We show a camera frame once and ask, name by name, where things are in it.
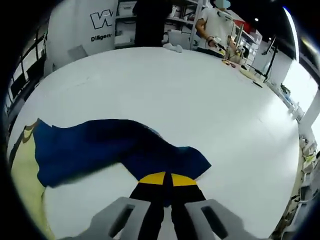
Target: white tabletop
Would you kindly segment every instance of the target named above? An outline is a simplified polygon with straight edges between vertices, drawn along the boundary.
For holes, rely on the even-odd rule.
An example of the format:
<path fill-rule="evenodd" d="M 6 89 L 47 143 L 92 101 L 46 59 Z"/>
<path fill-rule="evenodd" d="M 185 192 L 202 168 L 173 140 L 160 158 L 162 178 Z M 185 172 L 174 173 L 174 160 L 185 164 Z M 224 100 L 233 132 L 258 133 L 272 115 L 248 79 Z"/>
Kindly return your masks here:
<path fill-rule="evenodd" d="M 71 127 L 88 120 L 130 119 L 175 146 L 192 146 L 212 164 L 198 185 L 243 220 L 246 231 L 267 238 L 294 185 L 298 125 L 266 86 L 203 53 L 129 48 L 73 62 L 45 78 L 23 106 L 8 149 L 37 118 Z M 57 238 L 76 236 L 135 178 L 121 165 L 47 188 L 47 219 Z"/>

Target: blue cloth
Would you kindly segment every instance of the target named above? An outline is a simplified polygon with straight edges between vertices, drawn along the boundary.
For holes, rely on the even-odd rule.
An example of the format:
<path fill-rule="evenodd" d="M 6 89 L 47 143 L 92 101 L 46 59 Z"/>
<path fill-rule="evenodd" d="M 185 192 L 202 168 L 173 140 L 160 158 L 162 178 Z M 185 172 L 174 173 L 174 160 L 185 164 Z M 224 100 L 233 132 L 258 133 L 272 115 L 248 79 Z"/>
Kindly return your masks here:
<path fill-rule="evenodd" d="M 138 181 L 159 172 L 196 179 L 211 166 L 198 150 L 175 147 L 132 120 L 92 120 L 68 128 L 38 120 L 33 137 L 37 177 L 45 187 L 114 163 L 122 163 Z"/>

